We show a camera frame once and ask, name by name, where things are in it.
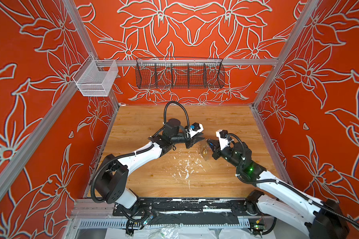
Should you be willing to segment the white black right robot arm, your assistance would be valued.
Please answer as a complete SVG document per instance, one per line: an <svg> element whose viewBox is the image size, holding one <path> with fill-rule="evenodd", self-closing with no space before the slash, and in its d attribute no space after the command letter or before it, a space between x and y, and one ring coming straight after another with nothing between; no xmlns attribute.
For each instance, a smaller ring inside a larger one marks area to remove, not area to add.
<svg viewBox="0 0 359 239"><path fill-rule="evenodd" d="M237 135L218 130L216 136L216 140L206 141L212 157L225 159L236 168L239 181L256 187L246 198L248 214L270 215L310 239L345 239L350 233L349 224L359 229L359 223L345 217L335 201L310 196L253 161L251 150Z"/></svg>

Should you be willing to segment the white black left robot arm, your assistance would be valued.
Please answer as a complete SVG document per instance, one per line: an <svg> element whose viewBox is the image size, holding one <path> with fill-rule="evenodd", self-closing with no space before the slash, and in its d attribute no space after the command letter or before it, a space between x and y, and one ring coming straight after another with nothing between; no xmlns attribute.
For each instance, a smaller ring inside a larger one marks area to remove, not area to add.
<svg viewBox="0 0 359 239"><path fill-rule="evenodd" d="M170 105L179 106L186 119L182 125L178 119L167 119ZM128 177L146 163L175 150L177 144L183 143L187 149L204 140L204 127L201 123L190 123L185 107L176 101L165 105L163 126L152 136L149 143L131 153L105 157L93 176L90 194L95 203L117 204L120 209L135 211L139 207L140 198L126 188Z"/></svg>

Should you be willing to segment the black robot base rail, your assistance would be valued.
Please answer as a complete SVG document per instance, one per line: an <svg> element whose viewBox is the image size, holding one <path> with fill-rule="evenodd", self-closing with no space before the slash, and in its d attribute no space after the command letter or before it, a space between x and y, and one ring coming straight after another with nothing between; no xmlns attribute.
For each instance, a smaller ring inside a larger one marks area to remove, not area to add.
<svg viewBox="0 0 359 239"><path fill-rule="evenodd" d="M262 213L250 215L244 198L141 198L141 210L133 220L118 204L97 204L79 200L71 218L78 229L124 229L132 234L140 229L164 227L206 227L212 230L248 229L273 231L274 218Z"/></svg>

